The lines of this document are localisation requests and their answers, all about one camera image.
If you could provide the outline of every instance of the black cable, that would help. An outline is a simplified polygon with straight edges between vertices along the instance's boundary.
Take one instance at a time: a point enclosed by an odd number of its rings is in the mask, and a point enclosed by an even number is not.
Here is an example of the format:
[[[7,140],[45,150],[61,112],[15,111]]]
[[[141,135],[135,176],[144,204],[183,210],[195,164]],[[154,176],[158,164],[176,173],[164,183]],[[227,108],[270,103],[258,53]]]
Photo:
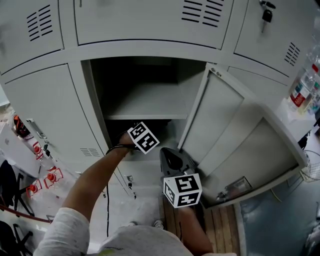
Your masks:
[[[135,145],[132,144],[118,144],[115,145],[111,148],[109,148],[109,150],[105,153],[105,155],[107,155],[110,151],[117,149],[117,148],[127,148],[127,149],[131,149],[131,150],[137,150],[139,151],[140,149],[138,147],[136,147]],[[109,186],[108,184],[106,185],[106,198],[108,200],[107,202],[107,206],[106,206],[106,212],[107,212],[107,217],[106,217],[106,237],[109,237]]]

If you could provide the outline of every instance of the wire basket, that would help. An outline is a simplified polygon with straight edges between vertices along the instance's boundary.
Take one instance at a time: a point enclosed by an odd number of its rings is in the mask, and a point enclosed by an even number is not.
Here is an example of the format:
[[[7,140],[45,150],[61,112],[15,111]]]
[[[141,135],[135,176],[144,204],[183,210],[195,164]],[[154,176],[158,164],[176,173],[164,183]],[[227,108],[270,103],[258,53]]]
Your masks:
[[[312,150],[305,150],[304,153],[308,159],[308,163],[307,163],[307,166],[300,171],[300,174],[301,174],[303,180],[305,182],[320,181],[320,162],[311,163],[310,157],[308,155],[308,154],[312,153],[312,154],[315,154],[320,157],[320,154],[318,154]]]

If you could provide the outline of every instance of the hand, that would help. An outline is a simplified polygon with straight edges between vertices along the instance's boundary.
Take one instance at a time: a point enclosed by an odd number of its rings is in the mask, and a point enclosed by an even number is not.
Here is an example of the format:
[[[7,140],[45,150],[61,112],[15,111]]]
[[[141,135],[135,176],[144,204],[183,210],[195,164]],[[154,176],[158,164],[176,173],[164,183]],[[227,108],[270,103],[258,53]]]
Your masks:
[[[134,144],[134,142],[132,141],[127,131],[119,139],[119,144],[127,144],[127,145]]]

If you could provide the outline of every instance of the chair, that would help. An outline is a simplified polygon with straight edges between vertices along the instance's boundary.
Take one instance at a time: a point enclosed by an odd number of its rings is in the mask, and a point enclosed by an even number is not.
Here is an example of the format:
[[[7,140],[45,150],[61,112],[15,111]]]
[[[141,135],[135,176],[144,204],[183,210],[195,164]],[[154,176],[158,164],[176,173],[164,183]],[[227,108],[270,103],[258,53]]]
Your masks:
[[[19,173],[16,180],[16,175],[12,166],[5,160],[0,166],[0,205],[6,207],[13,206],[16,211],[18,208],[18,202],[20,202],[26,212],[35,216],[34,213],[30,212],[25,202],[22,200],[21,195],[26,192],[26,187],[20,189],[20,180],[24,176]]]
[[[17,224],[13,224],[14,233],[11,227],[0,221],[0,255],[9,255],[9,256],[21,256],[20,252],[22,252],[23,256],[27,256],[27,254],[32,255],[32,253],[25,247],[25,243],[30,236],[33,236],[31,231],[26,234],[26,236],[20,240],[18,235],[17,228],[20,228]]]

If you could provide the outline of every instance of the label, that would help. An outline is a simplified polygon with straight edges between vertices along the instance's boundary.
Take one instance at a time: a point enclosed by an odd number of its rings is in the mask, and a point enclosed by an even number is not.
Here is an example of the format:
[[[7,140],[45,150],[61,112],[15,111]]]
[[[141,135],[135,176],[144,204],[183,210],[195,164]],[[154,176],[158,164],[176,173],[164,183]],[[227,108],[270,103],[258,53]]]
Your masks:
[[[291,93],[290,98],[293,103],[299,108],[309,94],[310,92],[308,91],[308,89],[301,83],[299,83]]]

